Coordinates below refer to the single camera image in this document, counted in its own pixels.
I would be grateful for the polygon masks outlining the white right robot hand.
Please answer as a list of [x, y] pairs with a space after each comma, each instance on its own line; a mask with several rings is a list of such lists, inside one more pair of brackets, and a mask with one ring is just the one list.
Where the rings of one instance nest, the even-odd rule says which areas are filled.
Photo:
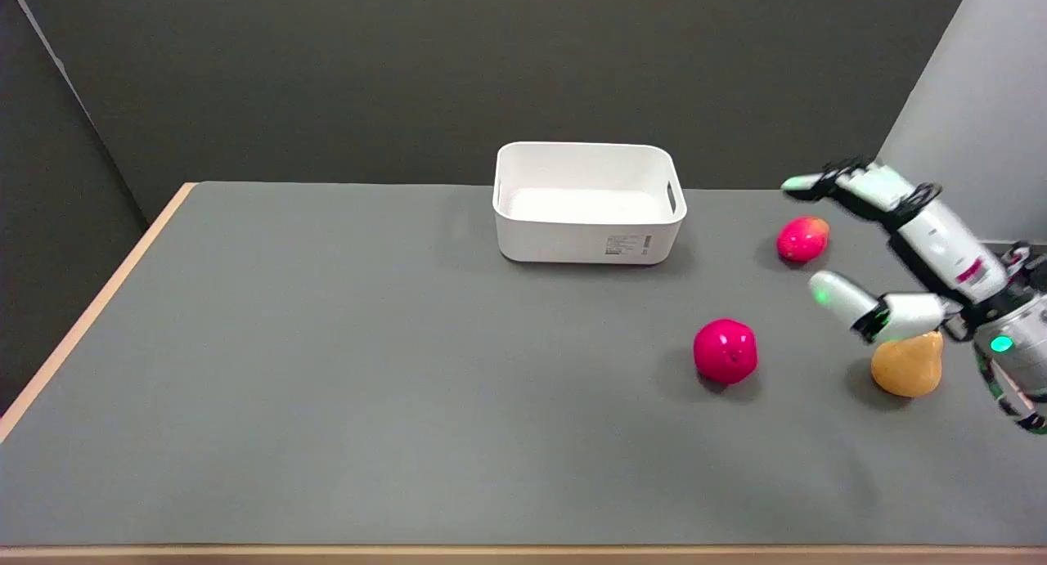
[[979, 327], [1031, 301], [1031, 294], [1011, 282], [1004, 263], [942, 203], [935, 182], [914, 185], [874, 159], [849, 158], [827, 163], [821, 173], [790, 177], [781, 189], [797, 201], [832, 200], [882, 227], [887, 248], [923, 286], [920, 293], [875, 296], [832, 271], [809, 279], [816, 303], [867, 343], [930, 333], [954, 316], [966, 327], [954, 340], [971, 340]]

